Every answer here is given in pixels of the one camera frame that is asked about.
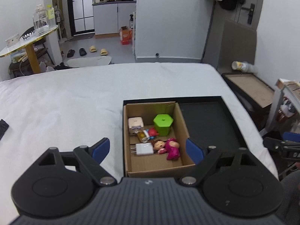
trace white bed sheet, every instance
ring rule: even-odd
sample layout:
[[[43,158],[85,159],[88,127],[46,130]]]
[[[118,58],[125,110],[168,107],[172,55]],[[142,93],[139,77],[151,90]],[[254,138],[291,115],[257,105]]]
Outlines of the white bed sheet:
[[[222,96],[249,149],[275,175],[275,164],[246,110],[207,64],[143,63],[76,68],[0,83],[0,118],[9,129],[0,141],[0,224],[17,216],[10,191],[48,147],[71,151],[103,137],[111,148],[101,166],[123,175],[123,100]]]

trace yellow slipper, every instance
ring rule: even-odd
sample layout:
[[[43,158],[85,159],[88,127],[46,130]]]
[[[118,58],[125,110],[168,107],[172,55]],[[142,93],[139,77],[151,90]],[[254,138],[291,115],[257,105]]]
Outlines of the yellow slipper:
[[[90,47],[90,52],[96,52],[96,51],[97,51],[97,48],[95,46]]]
[[[100,53],[101,56],[106,56],[107,54],[108,52],[106,49],[101,49],[101,53]]]

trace green lid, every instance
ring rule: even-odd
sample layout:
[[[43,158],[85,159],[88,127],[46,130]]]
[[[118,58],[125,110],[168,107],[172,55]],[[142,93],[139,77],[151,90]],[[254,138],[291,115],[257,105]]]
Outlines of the green lid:
[[[173,119],[169,114],[158,114],[153,122],[159,127],[170,127],[173,123]]]

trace floor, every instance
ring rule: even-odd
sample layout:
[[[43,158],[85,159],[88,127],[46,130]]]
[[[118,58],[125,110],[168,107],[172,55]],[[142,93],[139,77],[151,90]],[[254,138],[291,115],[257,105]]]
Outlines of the floor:
[[[90,46],[95,46],[97,52],[91,53],[89,51]],[[112,57],[111,64],[121,63],[135,63],[134,55],[132,54],[132,45],[122,45],[120,37],[101,38],[96,39],[95,36],[90,39],[77,40],[72,42],[65,42],[61,45],[61,48],[65,54],[64,62],[73,58],[80,58],[79,49],[84,48],[86,55],[83,58],[92,58],[100,56],[100,50],[105,48],[108,51],[108,55]],[[71,58],[67,58],[67,53],[70,49],[75,50],[75,54]]]

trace white charger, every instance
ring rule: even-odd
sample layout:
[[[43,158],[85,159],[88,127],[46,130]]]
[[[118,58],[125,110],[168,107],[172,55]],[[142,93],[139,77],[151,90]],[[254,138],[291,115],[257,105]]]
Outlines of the white charger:
[[[154,154],[153,146],[151,143],[135,144],[135,148],[131,149],[135,149],[135,151],[132,151],[131,153],[136,153],[137,156],[148,156]]]

